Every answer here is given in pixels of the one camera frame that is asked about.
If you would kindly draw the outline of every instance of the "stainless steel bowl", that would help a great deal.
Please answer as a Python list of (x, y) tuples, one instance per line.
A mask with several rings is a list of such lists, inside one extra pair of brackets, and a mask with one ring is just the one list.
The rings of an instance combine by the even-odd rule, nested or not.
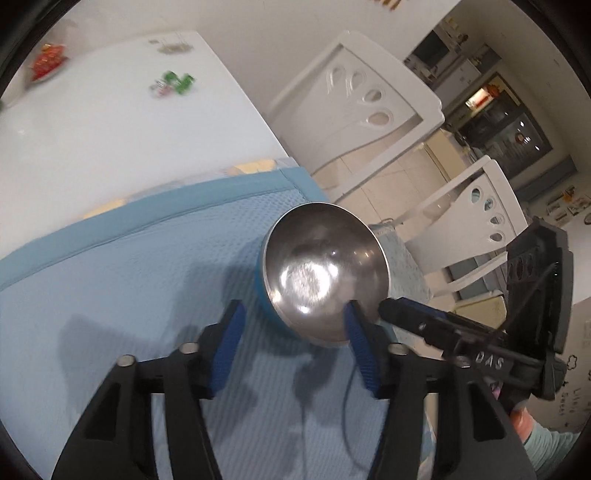
[(346, 343), (343, 309), (358, 300), (368, 320), (388, 296), (388, 262), (371, 230), (330, 203), (306, 203), (281, 217), (261, 252), (263, 288), (277, 315), (303, 338)]

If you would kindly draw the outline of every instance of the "light blue tablecloth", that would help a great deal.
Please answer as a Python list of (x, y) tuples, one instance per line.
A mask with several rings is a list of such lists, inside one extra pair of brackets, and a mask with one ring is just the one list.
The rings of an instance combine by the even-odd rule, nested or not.
[[(224, 478), (365, 479), (387, 405), (364, 389), (349, 348), (282, 334), (253, 287), (268, 228), (311, 200), (324, 196), (300, 168), (216, 180), (85, 220), (0, 261), (0, 417), (32, 467), (51, 477), (119, 355), (166, 356), (242, 299), (247, 326), (228, 386), (204, 402)], [(167, 480), (161, 398), (153, 411)]]

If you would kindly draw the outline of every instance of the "white wall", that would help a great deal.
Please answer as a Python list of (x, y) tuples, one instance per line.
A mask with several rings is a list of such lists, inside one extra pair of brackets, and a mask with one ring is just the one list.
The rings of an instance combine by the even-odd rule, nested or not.
[(554, 401), (538, 400), (532, 397), (527, 409), (544, 427), (561, 432), (576, 432), (587, 423), (591, 413), (591, 298), (573, 305), (569, 333), (566, 338), (565, 362), (575, 368), (566, 372), (568, 382), (557, 394)]
[[(457, 9), (473, 18), (485, 42), (553, 119), (577, 169), (591, 172), (591, 99), (556, 46), (511, 0), (463, 0)], [(544, 157), (512, 183), (526, 183), (563, 158)]]
[(458, 1), (402, 0), (390, 11), (374, 0), (82, 0), (54, 37), (75, 56), (140, 34), (195, 29), (261, 110), (341, 31), (358, 30), (404, 59)]
[[(569, 185), (575, 186), (577, 196), (587, 194), (591, 197), (591, 175), (577, 173), (532, 202), (531, 214), (543, 218), (546, 201)], [(587, 213), (591, 213), (591, 209), (578, 214), (563, 227), (569, 235), (569, 248), (574, 256), (573, 303), (591, 297), (591, 225), (585, 225), (583, 221)]]
[[(544, 217), (546, 201), (557, 192), (574, 185), (577, 195), (591, 196), (591, 175), (577, 173), (530, 205), (533, 215)], [(574, 431), (580, 429), (591, 413), (591, 225), (584, 217), (591, 209), (575, 216), (563, 229), (569, 236), (569, 249), (574, 258), (573, 310), (570, 318), (563, 360), (577, 357), (576, 368), (566, 375), (568, 384), (556, 400), (547, 402), (532, 398), (528, 409), (536, 420), (548, 428)]]

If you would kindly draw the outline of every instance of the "tiled floor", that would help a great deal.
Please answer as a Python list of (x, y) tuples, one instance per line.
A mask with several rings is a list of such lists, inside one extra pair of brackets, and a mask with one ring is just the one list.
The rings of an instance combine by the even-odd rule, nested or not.
[[(391, 143), (389, 137), (366, 145), (337, 158), (314, 175), (321, 188), (329, 189), (344, 178), (358, 171), (376, 155), (386, 150)], [(437, 189), (445, 185), (445, 179), (422, 145), (406, 153), (361, 188), (355, 190), (339, 204), (353, 212), (365, 223), (378, 223), (386, 218), (396, 218)], [(412, 218), (396, 227), (399, 236), (407, 241), (421, 232), (429, 223), (426, 216)], [(445, 272), (426, 276), (427, 284), (434, 290), (447, 283)], [(438, 297), (430, 305), (449, 310), (454, 305), (453, 296)]]

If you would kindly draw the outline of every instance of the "black bracket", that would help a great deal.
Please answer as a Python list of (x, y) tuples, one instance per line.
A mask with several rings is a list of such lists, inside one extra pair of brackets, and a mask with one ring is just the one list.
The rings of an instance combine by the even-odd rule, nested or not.
[(245, 318), (242, 303), (232, 300), (219, 323), (168, 357), (119, 357), (72, 431), (52, 480), (156, 480), (153, 393), (165, 396), (175, 479), (221, 480), (200, 400), (225, 386)]

